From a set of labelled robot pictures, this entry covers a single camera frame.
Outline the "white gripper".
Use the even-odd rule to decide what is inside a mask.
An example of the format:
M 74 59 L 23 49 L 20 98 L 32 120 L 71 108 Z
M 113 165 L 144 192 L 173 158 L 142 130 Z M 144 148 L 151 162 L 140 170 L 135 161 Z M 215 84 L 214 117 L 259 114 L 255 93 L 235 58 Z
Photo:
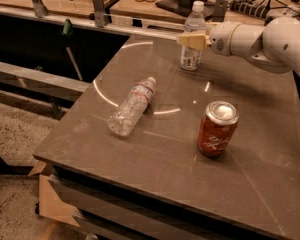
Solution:
M 223 22 L 213 27 L 209 33 L 210 41 L 206 41 L 204 32 L 182 33 L 177 36 L 179 44 L 189 44 L 189 47 L 196 50 L 205 50 L 211 45 L 214 53 L 224 56 L 235 56 L 238 54 L 235 45 L 236 31 L 240 26 L 239 22 Z

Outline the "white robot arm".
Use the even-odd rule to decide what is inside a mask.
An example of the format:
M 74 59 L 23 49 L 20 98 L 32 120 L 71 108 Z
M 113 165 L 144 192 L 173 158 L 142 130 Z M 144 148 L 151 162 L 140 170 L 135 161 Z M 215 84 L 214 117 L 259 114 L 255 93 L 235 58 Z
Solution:
M 293 70 L 300 77 L 300 21 L 279 17 L 266 26 L 240 22 L 209 24 L 206 30 L 182 33 L 177 43 L 196 50 L 244 58 L 271 73 Z

